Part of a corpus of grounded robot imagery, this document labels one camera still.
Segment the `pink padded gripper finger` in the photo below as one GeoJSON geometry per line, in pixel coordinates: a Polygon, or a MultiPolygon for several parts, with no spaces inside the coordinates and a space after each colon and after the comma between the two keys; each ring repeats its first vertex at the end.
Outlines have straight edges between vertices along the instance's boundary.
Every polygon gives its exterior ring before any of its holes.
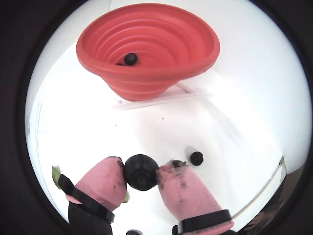
{"type": "Polygon", "coordinates": [[[68,220],[76,235],[111,235],[113,211],[127,195],[120,157],[107,157],[90,169],[77,184],[64,174],[58,186],[69,201],[68,220]]]}
{"type": "Polygon", "coordinates": [[[171,160],[156,170],[161,198],[178,223],[174,235],[235,235],[229,210],[223,209],[185,162],[171,160]]]}

